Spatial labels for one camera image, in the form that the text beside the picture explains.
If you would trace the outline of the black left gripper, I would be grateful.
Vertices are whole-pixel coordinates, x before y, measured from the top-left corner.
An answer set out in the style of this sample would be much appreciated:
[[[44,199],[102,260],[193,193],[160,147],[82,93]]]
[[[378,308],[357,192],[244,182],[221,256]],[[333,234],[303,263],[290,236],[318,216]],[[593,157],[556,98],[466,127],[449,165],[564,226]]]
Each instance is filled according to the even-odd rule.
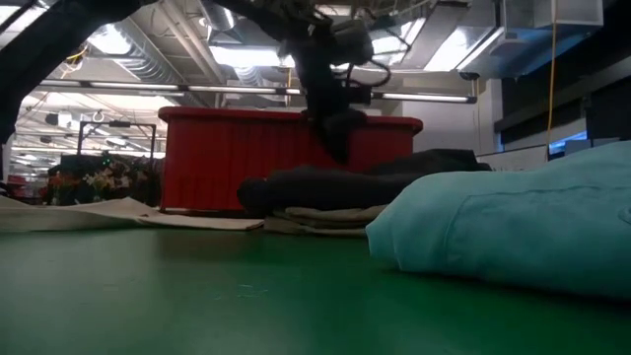
[[[366,124],[367,115],[349,109],[348,86],[331,69],[334,65],[330,62],[333,25],[336,24],[296,22],[286,29],[282,48],[294,59],[298,78],[306,92],[307,113],[313,118],[315,135],[336,163],[346,165],[350,137]]]

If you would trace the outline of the black garment with drawstring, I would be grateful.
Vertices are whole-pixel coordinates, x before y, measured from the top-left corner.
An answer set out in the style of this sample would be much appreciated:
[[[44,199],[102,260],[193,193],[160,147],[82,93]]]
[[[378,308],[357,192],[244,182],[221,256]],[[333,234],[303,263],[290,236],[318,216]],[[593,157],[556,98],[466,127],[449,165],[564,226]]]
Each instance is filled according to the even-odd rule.
[[[427,175],[490,169],[471,150],[432,149],[359,173],[301,166],[268,177],[248,177],[240,184],[237,197],[245,211],[256,216],[288,207],[365,209],[391,203],[408,185]]]

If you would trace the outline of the beige garment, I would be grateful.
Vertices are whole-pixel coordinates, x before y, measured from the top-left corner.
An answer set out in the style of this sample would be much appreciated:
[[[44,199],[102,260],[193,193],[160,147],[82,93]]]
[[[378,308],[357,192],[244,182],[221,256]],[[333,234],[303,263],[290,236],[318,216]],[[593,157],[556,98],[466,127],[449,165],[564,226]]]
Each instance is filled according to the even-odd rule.
[[[386,205],[342,210],[287,207],[267,216],[263,229],[287,235],[365,239],[366,227],[385,209]]]

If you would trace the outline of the teal garment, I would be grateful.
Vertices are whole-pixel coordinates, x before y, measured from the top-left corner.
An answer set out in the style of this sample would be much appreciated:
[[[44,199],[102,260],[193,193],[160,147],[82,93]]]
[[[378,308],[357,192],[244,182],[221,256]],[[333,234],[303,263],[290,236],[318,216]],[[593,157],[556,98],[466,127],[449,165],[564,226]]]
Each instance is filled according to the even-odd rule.
[[[408,185],[366,228],[402,271],[631,300],[631,141]]]

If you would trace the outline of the red plastic laundry bin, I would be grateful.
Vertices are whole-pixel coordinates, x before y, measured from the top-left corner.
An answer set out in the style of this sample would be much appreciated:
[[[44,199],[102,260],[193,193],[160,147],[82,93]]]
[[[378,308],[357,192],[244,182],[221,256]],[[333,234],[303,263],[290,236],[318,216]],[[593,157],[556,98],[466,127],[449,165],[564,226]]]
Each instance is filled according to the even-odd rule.
[[[168,124],[163,207],[208,211],[245,211],[237,190],[246,178],[301,166],[359,173],[409,156],[423,128],[412,117],[368,116],[341,165],[298,112],[169,106],[159,117]]]

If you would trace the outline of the white partition panel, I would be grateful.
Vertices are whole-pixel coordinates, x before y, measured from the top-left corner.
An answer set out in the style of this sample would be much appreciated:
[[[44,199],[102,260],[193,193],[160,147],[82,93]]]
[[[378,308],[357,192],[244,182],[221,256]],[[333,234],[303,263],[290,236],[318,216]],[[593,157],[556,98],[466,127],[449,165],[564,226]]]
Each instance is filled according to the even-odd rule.
[[[479,163],[488,165],[493,171],[529,171],[547,163],[545,145],[525,147],[500,153],[477,156]]]

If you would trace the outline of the long ceiling light bar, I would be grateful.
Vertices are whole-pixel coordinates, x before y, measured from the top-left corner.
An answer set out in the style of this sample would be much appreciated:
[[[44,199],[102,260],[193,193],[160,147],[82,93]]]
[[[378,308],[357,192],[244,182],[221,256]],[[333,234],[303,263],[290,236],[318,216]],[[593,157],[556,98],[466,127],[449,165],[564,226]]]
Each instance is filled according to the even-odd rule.
[[[303,96],[306,92],[297,88],[285,87],[248,87],[227,85],[184,85],[184,84],[143,84],[125,82],[83,81],[46,79],[35,87],[35,90],[59,90],[79,93],[85,90],[92,91],[130,91],[147,95],[175,95],[183,93],[210,93],[210,94],[242,94],[264,96]],[[464,104],[477,103],[474,96],[437,95],[424,93],[389,93],[369,91],[371,100],[425,102],[440,104]]]

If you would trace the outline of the green table mat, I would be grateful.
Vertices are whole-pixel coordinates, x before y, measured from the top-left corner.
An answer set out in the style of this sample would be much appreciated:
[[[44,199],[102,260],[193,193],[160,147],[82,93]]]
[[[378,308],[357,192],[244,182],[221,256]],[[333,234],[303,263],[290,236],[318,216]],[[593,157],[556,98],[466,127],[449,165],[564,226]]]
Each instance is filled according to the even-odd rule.
[[[631,305],[401,273],[357,240],[0,234],[0,355],[631,355]]]

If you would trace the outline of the bunch of flowers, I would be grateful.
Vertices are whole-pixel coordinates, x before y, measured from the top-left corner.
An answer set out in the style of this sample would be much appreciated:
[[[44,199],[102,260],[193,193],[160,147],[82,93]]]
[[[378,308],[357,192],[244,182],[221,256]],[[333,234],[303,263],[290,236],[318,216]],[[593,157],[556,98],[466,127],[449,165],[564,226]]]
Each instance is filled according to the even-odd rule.
[[[102,201],[130,197],[151,207],[160,204],[162,197],[161,160],[108,154],[103,156],[109,156],[111,163],[104,173],[98,174],[95,178],[95,182],[101,182],[106,187]],[[59,183],[57,171],[60,163],[47,172],[46,186],[40,191],[44,204],[60,206],[55,198],[56,186]]]

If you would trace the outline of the white bonavita tote bag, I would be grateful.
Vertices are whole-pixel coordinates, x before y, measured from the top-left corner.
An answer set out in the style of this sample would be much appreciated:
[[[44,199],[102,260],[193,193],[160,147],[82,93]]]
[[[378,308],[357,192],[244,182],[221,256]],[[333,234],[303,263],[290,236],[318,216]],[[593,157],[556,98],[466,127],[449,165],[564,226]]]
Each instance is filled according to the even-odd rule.
[[[72,206],[33,206],[0,196],[0,232],[79,231],[143,226],[248,231],[262,225],[260,219],[163,214],[129,197]]]

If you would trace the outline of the black board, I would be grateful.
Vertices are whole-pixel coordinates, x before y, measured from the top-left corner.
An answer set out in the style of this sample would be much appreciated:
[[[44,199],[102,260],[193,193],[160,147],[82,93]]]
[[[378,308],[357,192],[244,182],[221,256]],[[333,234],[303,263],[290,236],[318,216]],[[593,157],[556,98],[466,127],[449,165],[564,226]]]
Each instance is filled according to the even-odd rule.
[[[57,171],[57,204],[70,206],[102,201],[106,187],[101,182],[95,182],[95,178],[104,173],[110,163],[109,156],[63,156]]]

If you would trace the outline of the rectangular metal ceiling duct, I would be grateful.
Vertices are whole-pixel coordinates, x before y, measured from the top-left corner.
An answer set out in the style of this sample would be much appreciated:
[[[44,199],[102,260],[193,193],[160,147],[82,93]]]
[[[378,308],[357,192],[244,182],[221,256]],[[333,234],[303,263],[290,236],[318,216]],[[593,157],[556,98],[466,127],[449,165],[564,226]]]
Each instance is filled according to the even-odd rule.
[[[390,58],[392,72],[497,76],[491,49],[505,34],[503,10],[503,0],[410,0],[395,16],[406,44]]]

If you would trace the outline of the short round silver duct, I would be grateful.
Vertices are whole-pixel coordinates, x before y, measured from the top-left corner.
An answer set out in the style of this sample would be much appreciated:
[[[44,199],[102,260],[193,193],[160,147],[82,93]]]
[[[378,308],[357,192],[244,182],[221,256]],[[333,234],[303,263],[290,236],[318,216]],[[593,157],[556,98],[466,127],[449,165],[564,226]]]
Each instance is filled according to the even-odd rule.
[[[236,20],[230,10],[216,4],[213,0],[199,0],[199,2],[206,23],[213,31],[224,32],[235,26]]]

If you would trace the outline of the round silver ceiling duct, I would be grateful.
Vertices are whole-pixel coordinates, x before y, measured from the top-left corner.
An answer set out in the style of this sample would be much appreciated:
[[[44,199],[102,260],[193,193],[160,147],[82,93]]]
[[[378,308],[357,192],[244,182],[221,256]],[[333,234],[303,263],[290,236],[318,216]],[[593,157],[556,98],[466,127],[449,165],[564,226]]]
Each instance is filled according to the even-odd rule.
[[[87,43],[102,59],[115,62],[141,82],[187,84],[131,18],[99,27]]]

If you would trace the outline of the black metal stand frame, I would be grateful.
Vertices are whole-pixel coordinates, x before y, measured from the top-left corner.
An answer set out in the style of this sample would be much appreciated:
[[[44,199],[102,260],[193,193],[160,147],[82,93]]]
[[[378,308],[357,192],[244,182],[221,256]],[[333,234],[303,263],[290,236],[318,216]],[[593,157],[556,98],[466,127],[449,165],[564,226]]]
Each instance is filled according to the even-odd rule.
[[[76,155],[122,155],[159,159],[157,126],[122,120],[79,123]]]

